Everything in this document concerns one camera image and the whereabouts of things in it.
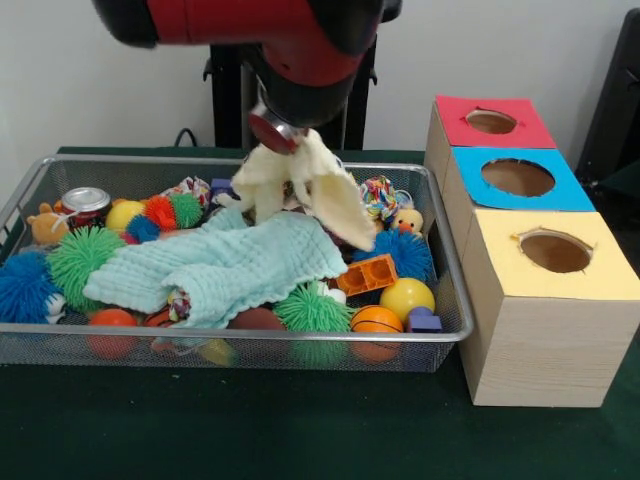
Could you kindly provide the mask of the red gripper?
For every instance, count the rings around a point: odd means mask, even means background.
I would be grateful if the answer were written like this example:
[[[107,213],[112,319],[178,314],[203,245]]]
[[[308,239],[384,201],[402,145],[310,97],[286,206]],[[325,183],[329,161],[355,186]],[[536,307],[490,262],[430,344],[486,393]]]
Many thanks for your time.
[[[251,113],[249,126],[265,147],[276,153],[293,153],[298,130],[271,112]]]

